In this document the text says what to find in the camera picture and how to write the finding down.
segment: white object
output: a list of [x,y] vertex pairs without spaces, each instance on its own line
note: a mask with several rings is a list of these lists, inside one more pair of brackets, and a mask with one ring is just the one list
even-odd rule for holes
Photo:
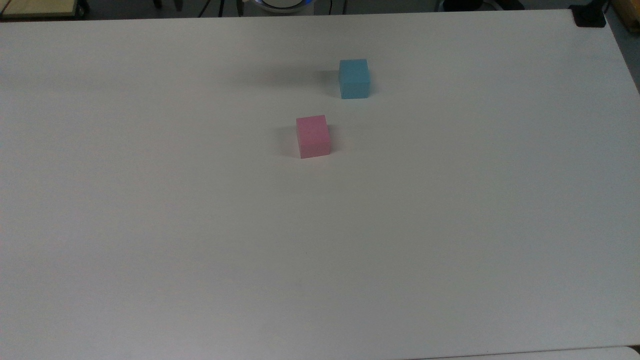
[[[640,97],[608,27],[557,10],[0,33],[3,359],[640,343]],[[353,58],[373,91],[347,102]],[[318,114],[335,148],[300,160],[295,119]]]
[[640,355],[628,347],[612,347],[526,352],[523,354],[449,357],[447,360],[640,360]]
[[275,8],[290,8],[300,4],[302,0],[263,0],[266,4]]
[[314,14],[315,0],[302,1],[265,1],[253,0],[249,2],[251,6],[245,9],[244,16],[270,16],[270,15],[302,15],[309,16]]

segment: foam block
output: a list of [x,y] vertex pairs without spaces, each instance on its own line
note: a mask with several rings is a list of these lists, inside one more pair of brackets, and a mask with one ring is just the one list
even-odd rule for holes
[[329,155],[331,138],[324,115],[298,118],[296,127],[301,159]]
[[371,77],[367,59],[340,60],[340,96],[343,99],[364,99],[369,97]]

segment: pink cube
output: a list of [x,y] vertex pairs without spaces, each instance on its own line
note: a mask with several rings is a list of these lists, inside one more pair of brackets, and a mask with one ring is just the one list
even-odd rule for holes
[[324,115],[296,119],[300,158],[329,155],[331,138]]

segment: blue cube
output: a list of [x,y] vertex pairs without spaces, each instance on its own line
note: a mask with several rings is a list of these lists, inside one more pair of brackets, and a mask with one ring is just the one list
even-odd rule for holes
[[369,97],[371,77],[367,59],[340,60],[340,95],[343,99],[365,99]]

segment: floor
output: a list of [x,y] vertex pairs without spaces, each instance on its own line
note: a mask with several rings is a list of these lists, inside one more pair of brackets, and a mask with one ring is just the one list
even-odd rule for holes
[[[91,12],[87,20],[106,19],[153,19],[169,17],[197,17],[207,0],[183,0],[181,12],[176,11],[173,0],[163,0],[163,7],[156,9],[153,0],[88,0]],[[202,14],[203,17],[217,17],[221,0],[210,0]],[[342,13],[345,0],[317,0],[316,14],[329,14],[330,2],[333,1],[332,15]],[[348,14],[362,13],[401,13],[430,12],[436,0],[348,0]],[[586,0],[520,0],[528,10],[566,9],[570,4],[584,4]],[[224,17],[237,16],[236,2],[226,0],[223,9]],[[618,41],[618,46],[627,61],[629,71],[640,91],[640,34],[629,33],[620,22],[615,11],[607,13],[607,20]]]

